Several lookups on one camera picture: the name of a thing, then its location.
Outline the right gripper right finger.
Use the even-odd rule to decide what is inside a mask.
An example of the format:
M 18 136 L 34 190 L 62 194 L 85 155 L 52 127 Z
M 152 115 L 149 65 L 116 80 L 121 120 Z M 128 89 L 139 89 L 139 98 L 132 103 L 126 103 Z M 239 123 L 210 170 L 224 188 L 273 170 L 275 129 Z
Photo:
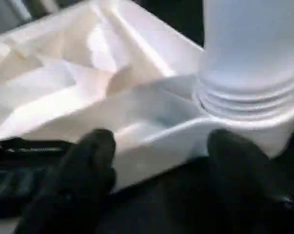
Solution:
M 207 140 L 215 190 L 232 234 L 294 234 L 294 181 L 251 140 L 225 129 Z

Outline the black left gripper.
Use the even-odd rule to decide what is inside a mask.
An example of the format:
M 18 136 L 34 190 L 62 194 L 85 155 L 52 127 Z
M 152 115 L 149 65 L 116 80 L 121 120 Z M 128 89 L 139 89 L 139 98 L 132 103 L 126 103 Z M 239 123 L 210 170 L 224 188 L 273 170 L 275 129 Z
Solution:
M 25 166 L 57 162 L 71 146 L 64 140 L 15 137 L 0 141 L 0 215 L 20 215 L 37 191 L 40 168 Z

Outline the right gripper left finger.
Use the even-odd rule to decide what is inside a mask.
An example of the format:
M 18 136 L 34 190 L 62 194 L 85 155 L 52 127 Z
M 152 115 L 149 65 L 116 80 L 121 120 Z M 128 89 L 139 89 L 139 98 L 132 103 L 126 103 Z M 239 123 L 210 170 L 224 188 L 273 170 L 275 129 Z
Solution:
M 22 214 L 17 234 L 93 234 L 116 182 L 116 142 L 104 128 L 85 134 L 52 170 Z

